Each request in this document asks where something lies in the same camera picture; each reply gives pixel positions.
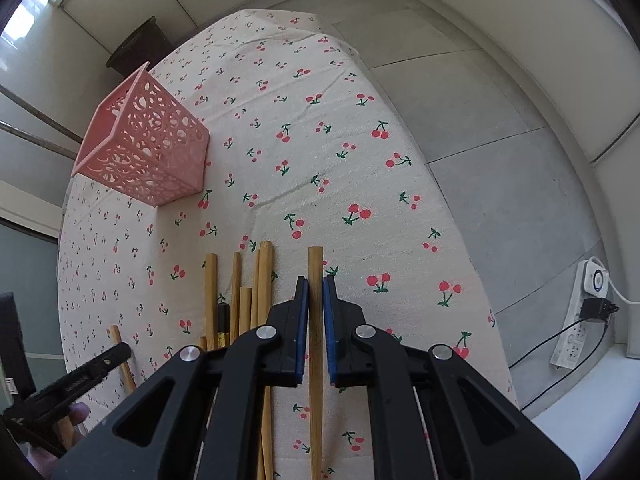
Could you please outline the person's left hand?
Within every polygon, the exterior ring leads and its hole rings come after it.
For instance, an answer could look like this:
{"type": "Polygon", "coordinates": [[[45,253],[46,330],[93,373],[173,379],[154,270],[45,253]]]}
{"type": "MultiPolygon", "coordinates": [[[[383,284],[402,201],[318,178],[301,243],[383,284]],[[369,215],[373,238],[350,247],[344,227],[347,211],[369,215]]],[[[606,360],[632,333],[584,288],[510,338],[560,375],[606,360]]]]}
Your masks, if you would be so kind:
{"type": "MultiPolygon", "coordinates": [[[[90,408],[84,402],[70,406],[67,416],[56,422],[47,437],[55,444],[63,445],[66,451],[78,445],[84,437],[84,422],[90,414],[90,408]]],[[[41,446],[27,445],[26,457],[43,479],[50,479],[58,458],[41,446]]]]}

